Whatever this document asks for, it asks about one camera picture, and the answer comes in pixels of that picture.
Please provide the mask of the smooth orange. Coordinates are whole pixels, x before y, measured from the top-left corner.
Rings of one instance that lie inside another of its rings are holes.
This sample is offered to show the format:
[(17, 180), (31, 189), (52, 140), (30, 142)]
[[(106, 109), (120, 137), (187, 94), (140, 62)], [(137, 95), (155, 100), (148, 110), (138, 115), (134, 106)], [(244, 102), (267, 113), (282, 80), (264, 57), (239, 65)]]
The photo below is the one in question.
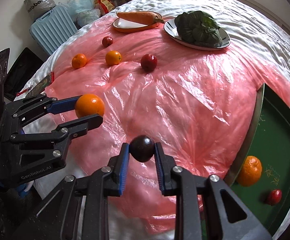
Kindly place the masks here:
[(75, 103), (75, 113), (78, 118), (84, 116), (98, 114), (104, 116), (105, 103), (103, 100), (94, 94), (84, 94), (78, 98)]
[(105, 55), (105, 61), (109, 66), (117, 65), (121, 62), (121, 54), (115, 50), (109, 51)]

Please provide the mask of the dark purple plum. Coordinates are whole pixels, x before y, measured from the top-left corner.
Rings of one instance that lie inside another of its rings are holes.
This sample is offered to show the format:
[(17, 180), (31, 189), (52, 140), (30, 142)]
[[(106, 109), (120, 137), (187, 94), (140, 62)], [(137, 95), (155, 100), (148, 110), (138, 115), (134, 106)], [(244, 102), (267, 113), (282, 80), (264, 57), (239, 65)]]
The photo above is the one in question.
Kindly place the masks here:
[(149, 161), (154, 155), (154, 152), (154, 141), (147, 135), (139, 135), (129, 144), (129, 153), (140, 163)]

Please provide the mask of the large bumpy mandarin orange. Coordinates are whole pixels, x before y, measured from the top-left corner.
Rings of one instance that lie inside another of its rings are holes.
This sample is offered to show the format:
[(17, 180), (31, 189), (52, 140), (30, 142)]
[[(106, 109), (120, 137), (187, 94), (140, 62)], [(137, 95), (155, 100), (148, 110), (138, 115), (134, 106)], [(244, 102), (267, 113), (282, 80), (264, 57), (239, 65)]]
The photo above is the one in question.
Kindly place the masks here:
[(262, 163), (255, 156), (247, 156), (236, 178), (239, 185), (250, 187), (260, 180), (262, 175)]

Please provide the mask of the red plum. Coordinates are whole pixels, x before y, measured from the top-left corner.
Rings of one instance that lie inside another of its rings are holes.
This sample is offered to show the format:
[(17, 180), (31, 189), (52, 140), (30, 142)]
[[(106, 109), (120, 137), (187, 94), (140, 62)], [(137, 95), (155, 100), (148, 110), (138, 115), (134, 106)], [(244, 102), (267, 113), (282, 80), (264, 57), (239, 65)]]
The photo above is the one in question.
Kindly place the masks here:
[(152, 54), (146, 54), (141, 58), (140, 65), (145, 72), (152, 72), (157, 66), (157, 58)]
[(279, 189), (272, 190), (268, 197), (267, 197), (267, 202), (269, 205), (274, 206), (277, 205), (282, 199), (282, 191)]
[(113, 38), (110, 36), (106, 36), (102, 39), (102, 45), (107, 48), (113, 44)]

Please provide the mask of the pink plastic sheet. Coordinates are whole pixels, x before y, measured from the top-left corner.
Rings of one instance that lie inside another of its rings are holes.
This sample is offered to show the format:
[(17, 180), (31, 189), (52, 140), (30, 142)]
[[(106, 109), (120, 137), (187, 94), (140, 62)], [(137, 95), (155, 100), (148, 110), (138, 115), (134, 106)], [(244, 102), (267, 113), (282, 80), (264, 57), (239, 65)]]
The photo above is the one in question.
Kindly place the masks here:
[[(199, 51), (173, 41), (163, 27), (122, 34), (113, 17), (93, 27), (93, 36), (69, 45), (56, 63), (50, 97), (95, 94), (105, 103), (102, 125), (75, 139), (70, 153), (87, 174), (104, 166), (123, 142), (145, 134), (193, 174), (225, 176), (246, 136), (257, 90), (269, 85), (290, 106), (290, 82), (276, 67), (246, 48)], [(113, 38), (105, 48), (102, 39)], [(106, 64), (118, 51), (121, 62)], [(74, 69), (72, 58), (87, 63)], [(157, 66), (145, 72), (141, 58), (152, 54)]]

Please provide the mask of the light blue suitcase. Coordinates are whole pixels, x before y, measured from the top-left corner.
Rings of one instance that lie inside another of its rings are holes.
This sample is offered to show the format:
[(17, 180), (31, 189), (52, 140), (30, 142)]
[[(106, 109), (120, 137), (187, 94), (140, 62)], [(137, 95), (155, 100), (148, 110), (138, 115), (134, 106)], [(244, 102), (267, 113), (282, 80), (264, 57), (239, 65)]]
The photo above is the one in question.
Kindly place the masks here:
[(77, 31), (67, 9), (62, 5), (46, 12), (29, 29), (32, 38), (49, 56)]

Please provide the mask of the green rectangular tray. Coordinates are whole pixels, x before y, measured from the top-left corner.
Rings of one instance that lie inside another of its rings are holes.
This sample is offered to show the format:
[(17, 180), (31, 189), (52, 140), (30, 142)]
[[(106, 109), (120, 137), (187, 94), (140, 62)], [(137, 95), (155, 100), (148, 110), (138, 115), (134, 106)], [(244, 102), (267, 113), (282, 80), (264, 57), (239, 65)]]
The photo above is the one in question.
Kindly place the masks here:
[[(261, 161), (262, 176), (243, 187), (236, 178), (250, 155)], [(267, 84), (257, 91), (248, 132), (224, 181), (274, 235), (290, 209), (290, 108)], [(267, 197), (276, 189), (282, 191), (282, 199), (271, 206)]]

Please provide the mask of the grey plastic bag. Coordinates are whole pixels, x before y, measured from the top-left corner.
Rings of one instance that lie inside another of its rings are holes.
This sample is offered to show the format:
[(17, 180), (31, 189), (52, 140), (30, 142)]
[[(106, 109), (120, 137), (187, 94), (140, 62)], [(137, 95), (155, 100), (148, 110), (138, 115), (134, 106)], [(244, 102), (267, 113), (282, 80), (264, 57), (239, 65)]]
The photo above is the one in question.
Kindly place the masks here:
[(33, 21), (36, 21), (46, 12), (56, 7), (54, 0), (24, 0), (23, 3)]

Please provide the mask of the blue translucent plastic bag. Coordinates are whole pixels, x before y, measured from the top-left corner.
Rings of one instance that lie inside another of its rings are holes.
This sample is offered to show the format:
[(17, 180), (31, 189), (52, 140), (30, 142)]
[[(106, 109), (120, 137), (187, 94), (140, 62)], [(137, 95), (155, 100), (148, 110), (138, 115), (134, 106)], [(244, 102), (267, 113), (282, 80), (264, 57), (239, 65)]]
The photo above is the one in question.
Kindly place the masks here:
[(70, 15), (78, 29), (98, 20), (101, 17), (100, 9), (94, 5), (94, 0), (68, 0), (59, 2)]

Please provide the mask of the orange oval plate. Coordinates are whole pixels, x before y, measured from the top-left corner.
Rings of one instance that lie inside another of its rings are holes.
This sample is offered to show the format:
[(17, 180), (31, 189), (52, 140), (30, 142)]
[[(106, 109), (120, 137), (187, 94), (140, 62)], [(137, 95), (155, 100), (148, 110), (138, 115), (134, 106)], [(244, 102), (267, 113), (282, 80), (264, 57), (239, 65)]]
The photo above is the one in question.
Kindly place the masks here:
[[(157, 12), (154, 12), (154, 13), (156, 13), (158, 15), (158, 17), (162, 19), (162, 16), (160, 14), (158, 14)], [(134, 32), (138, 32), (138, 31), (153, 29), (155, 27), (158, 27), (160, 25), (160, 23), (155, 23), (152, 25), (144, 25), (144, 24), (126, 21), (126, 20), (118, 17), (116, 20), (114, 20), (112, 25), (113, 25), (114, 29), (116, 29), (117, 31), (119, 31), (121, 33), (134, 33)]]

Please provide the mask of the red yellow snack bag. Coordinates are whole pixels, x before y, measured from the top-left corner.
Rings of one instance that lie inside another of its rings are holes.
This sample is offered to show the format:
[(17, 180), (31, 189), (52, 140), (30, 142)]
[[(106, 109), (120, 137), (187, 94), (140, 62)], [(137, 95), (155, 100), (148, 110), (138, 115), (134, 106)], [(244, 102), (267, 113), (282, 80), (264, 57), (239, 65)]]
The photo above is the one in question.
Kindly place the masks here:
[(95, 7), (100, 10), (101, 16), (106, 15), (115, 8), (112, 0), (95, 0), (94, 4)]

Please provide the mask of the carrot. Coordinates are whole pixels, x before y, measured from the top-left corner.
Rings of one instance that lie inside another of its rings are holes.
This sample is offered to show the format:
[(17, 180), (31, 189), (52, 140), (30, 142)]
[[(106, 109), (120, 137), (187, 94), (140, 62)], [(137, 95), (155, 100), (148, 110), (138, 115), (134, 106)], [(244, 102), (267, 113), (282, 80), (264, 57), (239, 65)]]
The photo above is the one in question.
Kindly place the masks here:
[(144, 25), (165, 22), (163, 19), (159, 18), (156, 13), (150, 11), (118, 12), (117, 16), (126, 21)]

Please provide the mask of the white round plate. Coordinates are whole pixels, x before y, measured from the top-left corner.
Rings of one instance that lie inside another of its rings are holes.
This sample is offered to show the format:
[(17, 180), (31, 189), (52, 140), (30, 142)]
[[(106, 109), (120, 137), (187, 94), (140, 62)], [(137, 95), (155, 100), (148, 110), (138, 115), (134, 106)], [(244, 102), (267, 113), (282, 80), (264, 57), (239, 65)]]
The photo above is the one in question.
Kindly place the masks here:
[(175, 18), (168, 20), (164, 25), (165, 32), (176, 42), (197, 50), (221, 50), (231, 44), (229, 34), (223, 29), (193, 29), (177, 27)]

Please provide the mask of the green leafy vegetable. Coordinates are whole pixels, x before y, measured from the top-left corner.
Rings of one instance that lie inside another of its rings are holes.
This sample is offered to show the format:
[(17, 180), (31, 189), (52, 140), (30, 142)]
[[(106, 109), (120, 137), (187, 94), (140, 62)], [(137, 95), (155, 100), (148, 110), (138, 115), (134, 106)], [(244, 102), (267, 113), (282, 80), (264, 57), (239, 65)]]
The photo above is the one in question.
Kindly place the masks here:
[(203, 11), (183, 12), (174, 19), (180, 38), (202, 47), (215, 48), (221, 45), (220, 26), (215, 19)]

